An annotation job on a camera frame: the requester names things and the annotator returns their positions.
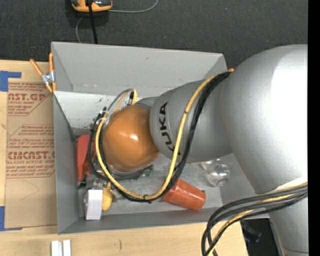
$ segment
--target red object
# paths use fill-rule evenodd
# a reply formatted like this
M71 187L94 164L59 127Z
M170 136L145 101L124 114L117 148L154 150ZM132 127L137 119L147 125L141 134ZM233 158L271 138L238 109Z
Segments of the red object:
M206 194L179 178L175 185L163 196L163 200L197 211L204 206Z
M84 179L84 163L88 152L90 135L81 135L76 142L76 170L78 182Z

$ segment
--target orange clip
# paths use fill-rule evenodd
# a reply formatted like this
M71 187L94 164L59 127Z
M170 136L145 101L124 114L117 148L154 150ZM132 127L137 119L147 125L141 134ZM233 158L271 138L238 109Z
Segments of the orange clip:
M52 52L49 54L49 71L54 72L55 71L55 64L54 64L54 55ZM57 84L55 81L52 81L52 90L55 91L57 88Z
M39 76L42 77L44 83L45 83L45 87L48 89L48 91L50 93L52 93L53 91L56 90L57 85L54 82L54 61L53 61L53 54L52 52L49 54L49 73L45 74L42 72L42 70L40 69L39 65L35 62L34 59L30 59L30 63L32 64L32 66L34 67L35 71L37 72L37 74Z

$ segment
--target metal bracket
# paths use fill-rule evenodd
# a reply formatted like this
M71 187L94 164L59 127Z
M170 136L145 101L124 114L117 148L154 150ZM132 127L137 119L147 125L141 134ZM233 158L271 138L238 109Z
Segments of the metal bracket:
M45 82L46 85L52 85L53 83L56 82L55 78L56 78L56 72L51 71L47 74L42 74L41 75L42 80Z

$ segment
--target orange device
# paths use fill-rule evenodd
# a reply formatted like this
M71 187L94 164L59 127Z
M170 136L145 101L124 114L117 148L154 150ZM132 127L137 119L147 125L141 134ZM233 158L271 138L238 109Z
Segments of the orange device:
M77 12L89 12L88 0L71 0L71 5ZM92 12L108 11L111 9L111 7L112 0L92 0Z

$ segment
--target blue tape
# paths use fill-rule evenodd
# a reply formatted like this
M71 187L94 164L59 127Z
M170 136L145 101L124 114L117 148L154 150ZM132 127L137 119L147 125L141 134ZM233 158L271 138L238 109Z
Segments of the blue tape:
M5 207L0 206L0 230L5 228Z
M9 230L21 230L21 228L5 228L5 207L0 206L0 232Z
M21 78L21 72L0 71L0 92L8 91L8 78Z

